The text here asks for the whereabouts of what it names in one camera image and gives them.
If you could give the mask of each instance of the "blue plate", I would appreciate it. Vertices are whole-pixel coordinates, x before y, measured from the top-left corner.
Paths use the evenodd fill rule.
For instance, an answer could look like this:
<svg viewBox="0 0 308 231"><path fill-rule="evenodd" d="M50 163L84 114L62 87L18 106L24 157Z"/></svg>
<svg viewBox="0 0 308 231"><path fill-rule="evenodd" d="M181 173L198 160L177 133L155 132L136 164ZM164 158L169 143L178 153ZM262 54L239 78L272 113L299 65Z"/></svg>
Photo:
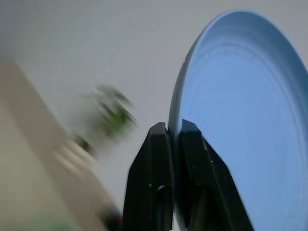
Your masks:
<svg viewBox="0 0 308 231"><path fill-rule="evenodd" d="M307 230L308 74L273 23L232 10L206 27L175 86L174 147L182 119L229 166L256 230Z"/></svg>

